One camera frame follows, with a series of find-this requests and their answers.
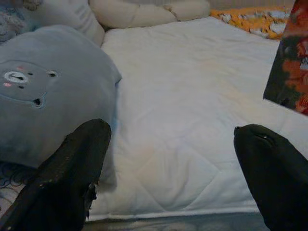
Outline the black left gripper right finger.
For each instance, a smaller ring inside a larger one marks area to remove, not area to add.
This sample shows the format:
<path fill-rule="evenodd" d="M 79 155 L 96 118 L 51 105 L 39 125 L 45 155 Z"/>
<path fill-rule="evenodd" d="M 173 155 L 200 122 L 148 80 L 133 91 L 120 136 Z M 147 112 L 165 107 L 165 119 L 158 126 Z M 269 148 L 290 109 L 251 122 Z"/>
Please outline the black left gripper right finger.
<path fill-rule="evenodd" d="M 234 148 L 250 193 L 271 231 L 308 229 L 308 161 L 261 125 L 234 129 Z"/>

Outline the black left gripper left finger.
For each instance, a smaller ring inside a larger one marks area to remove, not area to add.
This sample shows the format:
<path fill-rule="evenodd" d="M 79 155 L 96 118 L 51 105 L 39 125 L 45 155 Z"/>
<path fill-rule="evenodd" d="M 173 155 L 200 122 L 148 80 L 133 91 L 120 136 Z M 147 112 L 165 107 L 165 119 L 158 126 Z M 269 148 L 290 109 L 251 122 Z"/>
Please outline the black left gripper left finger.
<path fill-rule="evenodd" d="M 101 119 L 80 125 L 36 170 L 0 219 L 2 231 L 80 231 L 96 200 L 111 128 Z"/>

